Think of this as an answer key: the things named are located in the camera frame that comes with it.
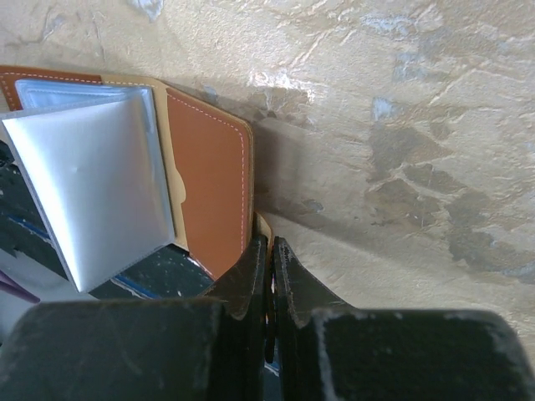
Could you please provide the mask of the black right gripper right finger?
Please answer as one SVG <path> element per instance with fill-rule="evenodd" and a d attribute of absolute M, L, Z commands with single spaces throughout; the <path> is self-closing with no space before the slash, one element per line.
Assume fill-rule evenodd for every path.
<path fill-rule="evenodd" d="M 496 313 L 353 307 L 282 237 L 272 265 L 286 400 L 533 399 L 527 354 Z"/>

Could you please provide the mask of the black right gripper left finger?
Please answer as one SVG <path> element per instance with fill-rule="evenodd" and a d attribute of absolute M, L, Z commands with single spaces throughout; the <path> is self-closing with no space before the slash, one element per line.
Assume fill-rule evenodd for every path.
<path fill-rule="evenodd" d="M 190 298 L 48 302 L 1 353 L 4 400 L 259 400 L 268 241 Z"/>

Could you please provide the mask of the brown leather card holder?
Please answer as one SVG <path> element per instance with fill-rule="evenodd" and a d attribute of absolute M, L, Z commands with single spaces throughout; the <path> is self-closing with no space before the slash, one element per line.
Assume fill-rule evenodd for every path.
<path fill-rule="evenodd" d="M 4 65 L 1 245 L 79 292 L 170 247 L 212 279 L 255 236 L 248 122 L 148 77 Z"/>

